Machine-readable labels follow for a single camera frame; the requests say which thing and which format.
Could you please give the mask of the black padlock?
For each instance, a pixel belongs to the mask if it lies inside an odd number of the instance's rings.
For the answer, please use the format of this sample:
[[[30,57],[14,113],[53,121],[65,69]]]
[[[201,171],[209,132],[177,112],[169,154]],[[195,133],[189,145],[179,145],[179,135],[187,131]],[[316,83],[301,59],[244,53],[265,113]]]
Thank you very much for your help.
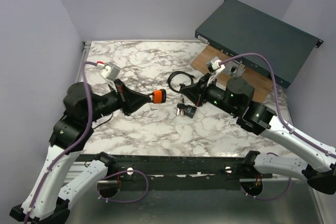
[[[197,110],[197,108],[195,106],[184,105],[183,106],[183,115],[192,119],[195,115],[196,110]]]

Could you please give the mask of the black padlock key bunch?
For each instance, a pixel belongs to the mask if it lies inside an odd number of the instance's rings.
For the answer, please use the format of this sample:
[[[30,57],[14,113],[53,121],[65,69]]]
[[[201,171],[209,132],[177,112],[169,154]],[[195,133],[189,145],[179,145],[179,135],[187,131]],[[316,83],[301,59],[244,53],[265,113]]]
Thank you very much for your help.
[[[184,104],[178,103],[176,105],[176,107],[177,107],[177,113],[176,113],[176,115],[184,116]]]

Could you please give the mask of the orange padlock with keys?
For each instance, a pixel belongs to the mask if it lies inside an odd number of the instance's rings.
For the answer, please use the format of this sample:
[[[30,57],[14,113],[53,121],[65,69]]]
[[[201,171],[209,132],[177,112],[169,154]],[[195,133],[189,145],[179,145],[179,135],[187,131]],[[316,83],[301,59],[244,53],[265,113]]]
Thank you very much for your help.
[[[166,90],[159,89],[154,90],[152,93],[149,94],[152,97],[152,102],[154,104],[162,104],[166,102]]]

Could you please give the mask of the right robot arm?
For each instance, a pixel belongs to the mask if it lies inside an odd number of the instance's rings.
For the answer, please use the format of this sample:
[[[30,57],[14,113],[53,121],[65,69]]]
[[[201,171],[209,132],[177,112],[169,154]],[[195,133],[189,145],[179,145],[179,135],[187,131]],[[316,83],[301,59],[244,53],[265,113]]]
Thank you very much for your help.
[[[246,177],[277,174],[306,181],[327,195],[335,193],[334,147],[302,133],[282,121],[274,110],[253,101],[254,87],[242,77],[231,78],[225,90],[215,82],[208,83],[210,77],[206,74],[197,83],[181,84],[180,93],[196,106],[209,102],[236,118],[236,123],[247,132],[268,138],[296,154],[295,158],[285,158],[250,151],[241,165]]]

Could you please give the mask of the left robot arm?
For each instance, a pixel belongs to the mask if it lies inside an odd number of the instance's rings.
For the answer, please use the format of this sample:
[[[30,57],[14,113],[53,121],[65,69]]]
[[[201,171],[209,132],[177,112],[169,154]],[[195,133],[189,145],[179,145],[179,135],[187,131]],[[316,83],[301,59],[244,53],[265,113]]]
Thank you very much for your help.
[[[27,199],[11,209],[12,218],[24,223],[65,223],[71,208],[90,187],[99,179],[112,179],[116,175],[113,157],[100,153],[85,171],[68,185],[64,184],[94,132],[94,121],[116,110],[129,116],[152,102],[148,94],[130,90],[119,79],[115,84],[117,89],[105,95],[94,94],[86,82],[68,88],[64,98],[66,110],[54,126],[43,168]]]

